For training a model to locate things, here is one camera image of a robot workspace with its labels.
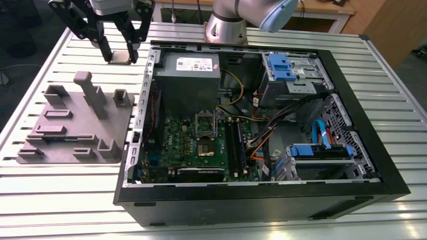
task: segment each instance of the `green motherboard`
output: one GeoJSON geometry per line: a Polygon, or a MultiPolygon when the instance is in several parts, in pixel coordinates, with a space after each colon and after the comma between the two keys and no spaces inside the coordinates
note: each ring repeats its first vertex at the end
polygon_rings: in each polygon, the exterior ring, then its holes
{"type": "MultiPolygon", "coordinates": [[[[242,135],[244,142],[240,146],[246,146],[247,140],[252,138],[251,123],[246,120],[219,119],[210,121],[204,118],[203,120],[199,119],[199,124],[196,125],[195,118],[167,118],[164,123],[164,137],[158,169],[224,169],[223,182],[258,181],[259,170],[255,164],[246,165],[244,172],[240,172],[239,174],[234,173],[236,171],[230,169],[231,160],[228,157],[228,148],[231,148],[232,144],[230,144],[231,133],[227,132],[227,124],[231,124],[228,121],[239,121],[239,134],[242,135]],[[196,132],[196,127],[199,133],[214,130],[215,137],[200,136],[196,132]]],[[[248,158],[243,156],[235,161],[238,160],[247,161],[248,158]]],[[[151,167],[151,171],[155,172],[150,177],[151,182],[166,183],[167,176],[164,171],[162,173],[159,173],[159,171],[156,172],[155,167],[151,167]]]]}

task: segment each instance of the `power supply label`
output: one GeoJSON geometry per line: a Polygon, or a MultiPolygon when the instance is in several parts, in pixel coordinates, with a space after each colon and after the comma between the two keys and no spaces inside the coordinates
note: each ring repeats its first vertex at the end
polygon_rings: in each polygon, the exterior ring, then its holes
{"type": "Polygon", "coordinates": [[[203,71],[212,72],[212,59],[211,58],[192,58],[180,57],[176,60],[178,71],[203,71]]]}

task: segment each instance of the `white sticker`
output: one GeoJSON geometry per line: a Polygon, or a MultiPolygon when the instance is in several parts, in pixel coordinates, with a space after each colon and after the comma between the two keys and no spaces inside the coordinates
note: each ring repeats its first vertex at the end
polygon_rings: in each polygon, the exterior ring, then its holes
{"type": "Polygon", "coordinates": [[[274,154],[272,154],[272,155],[274,155],[275,157],[279,157],[279,156],[281,156],[281,154],[282,154],[282,151],[279,151],[278,149],[276,149],[276,150],[274,150],[274,154]]]}
{"type": "Polygon", "coordinates": [[[254,97],[254,107],[259,107],[260,100],[258,97],[254,97]]]}
{"type": "Polygon", "coordinates": [[[338,13],[339,13],[339,14],[351,14],[351,15],[355,14],[354,11],[338,11],[338,13]]]}
{"type": "Polygon", "coordinates": [[[294,74],[305,74],[302,69],[293,69],[294,74]]]}
{"type": "Polygon", "coordinates": [[[176,60],[178,71],[202,71],[212,72],[212,59],[211,58],[192,58],[180,57],[176,60]]]}
{"type": "Polygon", "coordinates": [[[268,176],[270,174],[270,169],[266,165],[262,166],[262,171],[264,172],[264,174],[268,176]]]}

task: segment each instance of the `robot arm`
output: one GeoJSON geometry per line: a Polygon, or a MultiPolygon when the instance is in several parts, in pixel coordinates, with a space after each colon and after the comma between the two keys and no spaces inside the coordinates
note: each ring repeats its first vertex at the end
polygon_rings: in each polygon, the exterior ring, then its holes
{"type": "Polygon", "coordinates": [[[88,38],[92,45],[100,49],[107,62],[136,63],[138,49],[147,40],[154,15],[152,0],[50,0],[48,5],[78,38],[88,38]],[[84,12],[87,21],[76,8],[84,12]],[[132,9],[136,10],[142,21],[139,29],[135,29],[128,15],[132,9]],[[128,52],[112,52],[104,36],[104,21],[115,23],[124,37],[128,52]]]}
{"type": "Polygon", "coordinates": [[[289,22],[299,0],[215,0],[206,28],[211,43],[244,44],[246,21],[274,33],[289,22]]]}

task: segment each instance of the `yellow wire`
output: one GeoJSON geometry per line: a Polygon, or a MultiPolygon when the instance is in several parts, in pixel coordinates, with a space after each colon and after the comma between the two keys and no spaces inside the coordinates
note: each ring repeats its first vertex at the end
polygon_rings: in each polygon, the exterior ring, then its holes
{"type": "Polygon", "coordinates": [[[263,146],[264,143],[267,142],[267,140],[268,140],[268,138],[271,137],[272,134],[274,134],[274,131],[271,131],[271,133],[268,134],[268,136],[266,137],[266,139],[262,141],[260,145],[258,146],[258,148],[256,148],[255,151],[252,152],[252,154],[251,154],[251,159],[255,159],[255,160],[258,159],[258,157],[254,157],[254,156],[255,156],[258,150],[262,148],[262,146],[263,146]]]}
{"type": "Polygon", "coordinates": [[[234,75],[228,70],[222,69],[222,71],[224,71],[226,73],[228,73],[228,74],[234,77],[234,79],[239,82],[239,85],[240,85],[240,96],[238,97],[238,99],[234,100],[234,101],[230,102],[230,103],[224,103],[224,104],[218,104],[218,105],[216,105],[216,106],[224,107],[224,106],[231,106],[231,105],[234,105],[236,102],[240,101],[240,99],[243,98],[243,93],[244,93],[244,85],[243,85],[240,79],[236,77],[236,75],[234,75]]]}

